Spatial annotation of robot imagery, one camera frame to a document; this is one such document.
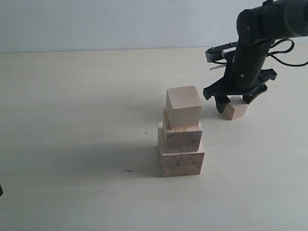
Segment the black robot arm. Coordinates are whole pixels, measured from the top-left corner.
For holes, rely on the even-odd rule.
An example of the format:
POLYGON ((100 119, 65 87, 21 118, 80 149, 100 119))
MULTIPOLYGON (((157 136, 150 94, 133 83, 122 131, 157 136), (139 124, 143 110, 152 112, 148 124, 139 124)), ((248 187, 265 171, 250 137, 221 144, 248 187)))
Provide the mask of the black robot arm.
POLYGON ((206 60, 225 67, 221 79, 203 89, 206 100, 215 98, 216 109, 223 113, 229 96, 241 96, 250 104, 267 91, 266 83, 275 80, 273 69, 263 69, 265 59, 274 57, 270 49, 284 41, 308 35, 306 0, 266 0, 261 6, 245 9, 236 20, 237 42, 209 48, 206 60))

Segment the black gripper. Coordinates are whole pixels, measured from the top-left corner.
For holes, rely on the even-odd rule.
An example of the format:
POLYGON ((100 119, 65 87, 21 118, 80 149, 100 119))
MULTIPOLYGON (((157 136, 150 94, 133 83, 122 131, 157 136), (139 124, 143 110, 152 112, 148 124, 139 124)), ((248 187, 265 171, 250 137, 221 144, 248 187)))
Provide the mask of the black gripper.
POLYGON ((272 44, 272 40, 264 40, 249 46, 238 41, 233 61, 227 63, 224 76, 203 90, 207 100, 215 97, 219 113, 230 103, 228 95, 242 95, 242 100, 249 105, 267 91, 268 87, 263 85, 277 76, 273 69, 262 69, 272 44))

